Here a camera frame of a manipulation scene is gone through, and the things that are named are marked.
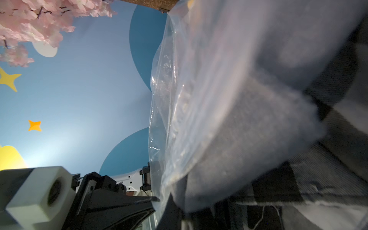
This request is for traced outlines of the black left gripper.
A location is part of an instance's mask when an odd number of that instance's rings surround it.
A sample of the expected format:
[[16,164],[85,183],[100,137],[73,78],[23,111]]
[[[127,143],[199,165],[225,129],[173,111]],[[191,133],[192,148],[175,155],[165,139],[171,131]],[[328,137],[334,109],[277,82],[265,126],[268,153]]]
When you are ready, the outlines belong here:
[[135,230],[155,210],[155,196],[129,196],[128,188],[109,176],[96,172],[72,176],[77,193],[62,229]]

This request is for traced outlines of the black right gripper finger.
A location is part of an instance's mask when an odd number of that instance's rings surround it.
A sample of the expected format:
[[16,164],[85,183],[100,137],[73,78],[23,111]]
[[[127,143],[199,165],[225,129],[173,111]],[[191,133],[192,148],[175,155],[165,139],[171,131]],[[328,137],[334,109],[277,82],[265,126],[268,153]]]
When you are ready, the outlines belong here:
[[181,230],[183,216],[183,211],[177,206],[172,194],[170,194],[156,230]]

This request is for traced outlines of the clear plastic vacuum bag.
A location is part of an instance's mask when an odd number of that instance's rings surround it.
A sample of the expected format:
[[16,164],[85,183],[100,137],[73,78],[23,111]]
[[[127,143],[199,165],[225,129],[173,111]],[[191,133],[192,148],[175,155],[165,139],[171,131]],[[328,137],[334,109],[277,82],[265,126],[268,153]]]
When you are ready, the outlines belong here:
[[[171,186],[204,155],[227,115],[257,51],[251,28],[255,1],[179,1],[170,11],[152,67],[149,161],[156,213],[145,229],[156,230]],[[215,209],[202,211],[221,229]]]

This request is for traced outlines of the grey white plaid shirt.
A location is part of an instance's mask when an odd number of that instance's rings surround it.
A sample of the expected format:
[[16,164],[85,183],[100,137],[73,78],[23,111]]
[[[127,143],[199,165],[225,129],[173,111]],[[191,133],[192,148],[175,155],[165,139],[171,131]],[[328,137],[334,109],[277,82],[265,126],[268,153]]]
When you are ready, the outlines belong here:
[[368,227],[368,16],[282,20],[172,202],[202,229]]

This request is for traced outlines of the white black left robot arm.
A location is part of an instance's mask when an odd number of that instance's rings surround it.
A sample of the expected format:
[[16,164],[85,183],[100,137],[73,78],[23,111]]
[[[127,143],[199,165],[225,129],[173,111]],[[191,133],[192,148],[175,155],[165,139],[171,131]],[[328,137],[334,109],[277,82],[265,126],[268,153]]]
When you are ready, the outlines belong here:
[[71,187],[77,194],[64,230],[135,230],[155,212],[152,203],[159,201],[155,196],[127,195],[151,190],[149,165],[114,178],[96,172],[74,174]]

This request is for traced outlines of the pink blossom artificial tree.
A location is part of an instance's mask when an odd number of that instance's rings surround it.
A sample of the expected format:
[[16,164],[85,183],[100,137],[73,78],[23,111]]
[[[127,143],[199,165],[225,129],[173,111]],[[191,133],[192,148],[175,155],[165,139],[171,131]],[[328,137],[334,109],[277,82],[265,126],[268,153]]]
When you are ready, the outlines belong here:
[[23,45],[42,42],[58,48],[62,32],[71,33],[78,17],[112,17],[113,1],[51,0],[1,1],[1,61],[13,67],[28,67],[34,62]]

